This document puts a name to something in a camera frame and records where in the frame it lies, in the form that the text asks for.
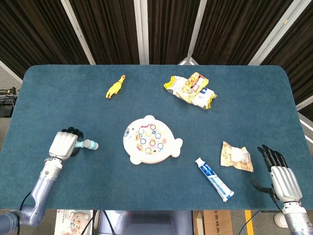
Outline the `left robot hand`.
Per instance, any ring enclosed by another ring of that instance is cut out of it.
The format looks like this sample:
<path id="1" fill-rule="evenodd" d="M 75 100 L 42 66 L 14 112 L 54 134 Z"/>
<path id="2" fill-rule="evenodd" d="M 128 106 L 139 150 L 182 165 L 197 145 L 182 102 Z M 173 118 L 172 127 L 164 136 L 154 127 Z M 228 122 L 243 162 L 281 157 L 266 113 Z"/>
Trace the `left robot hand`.
<path id="1" fill-rule="evenodd" d="M 74 127 L 62 129 L 61 131 L 57 132 L 52 145 L 50 146 L 49 156 L 58 158 L 61 161 L 65 161 L 69 157 L 76 156 L 80 150 L 75 148 L 75 144 L 83 137 L 83 132 Z"/>

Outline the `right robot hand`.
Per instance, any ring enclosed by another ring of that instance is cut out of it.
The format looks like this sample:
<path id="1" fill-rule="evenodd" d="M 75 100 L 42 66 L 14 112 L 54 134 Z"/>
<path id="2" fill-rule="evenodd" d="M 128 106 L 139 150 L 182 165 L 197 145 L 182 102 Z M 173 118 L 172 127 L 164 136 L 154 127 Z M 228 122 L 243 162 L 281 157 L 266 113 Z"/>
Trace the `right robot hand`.
<path id="1" fill-rule="evenodd" d="M 252 180 L 253 187 L 259 192 L 269 194 L 272 200 L 279 200 L 282 203 L 300 201 L 303 197 L 300 186 L 284 156 L 264 144 L 257 149 L 267 166 L 271 178 L 271 187 L 262 187 Z"/>

